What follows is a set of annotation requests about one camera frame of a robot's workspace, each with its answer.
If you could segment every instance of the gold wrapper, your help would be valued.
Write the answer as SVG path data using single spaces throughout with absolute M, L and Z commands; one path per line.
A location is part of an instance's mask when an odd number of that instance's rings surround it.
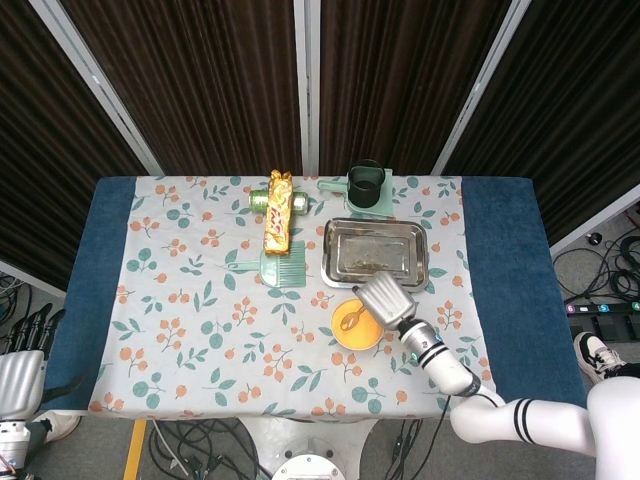
M 267 255 L 289 253 L 289 225 L 291 202 L 293 199 L 293 179 L 289 172 L 271 172 L 269 200 L 264 230 L 264 252 Z

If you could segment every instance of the blue table edge cloth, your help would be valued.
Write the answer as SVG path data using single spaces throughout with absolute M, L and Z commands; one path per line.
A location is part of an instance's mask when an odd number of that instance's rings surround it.
M 96 186 L 45 387 L 65 385 L 79 375 L 82 382 L 44 409 L 86 410 L 89 405 L 135 182 L 136 177 L 109 177 Z M 584 386 L 531 180 L 463 177 L 462 191 L 473 295 L 498 393 L 506 401 L 536 398 L 584 406 Z

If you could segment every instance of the shoe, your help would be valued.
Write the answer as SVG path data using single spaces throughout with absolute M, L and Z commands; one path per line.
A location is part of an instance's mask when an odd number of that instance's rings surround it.
M 80 415 L 65 415 L 62 413 L 56 413 L 54 410 L 44 412 L 40 416 L 33 420 L 35 422 L 46 422 L 51 429 L 47 432 L 47 436 L 44 443 L 55 442 L 56 440 L 62 440 L 65 437 L 71 435 L 71 433 L 78 427 L 82 417 Z
M 596 337 L 593 333 L 582 332 L 573 340 L 573 348 L 578 357 L 580 369 L 593 383 L 599 383 L 613 376 L 615 371 L 626 365 L 615 350 Z

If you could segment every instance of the spoon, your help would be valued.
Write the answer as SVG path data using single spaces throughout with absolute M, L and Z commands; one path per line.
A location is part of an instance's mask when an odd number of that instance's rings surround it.
M 364 311 L 365 311 L 365 307 L 363 305 L 362 307 L 360 307 L 360 310 L 358 310 L 357 312 L 351 312 L 346 314 L 342 319 L 342 321 L 340 322 L 340 328 L 345 331 L 351 330 L 353 327 L 355 327 L 358 324 L 358 321 L 360 320 L 360 314 Z

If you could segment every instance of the stainless steel tray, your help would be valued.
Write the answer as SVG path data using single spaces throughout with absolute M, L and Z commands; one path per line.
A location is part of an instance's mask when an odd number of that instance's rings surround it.
M 324 229 L 322 279 L 351 288 L 375 272 L 390 272 L 407 290 L 428 282 L 427 232 L 413 222 L 334 218 Z

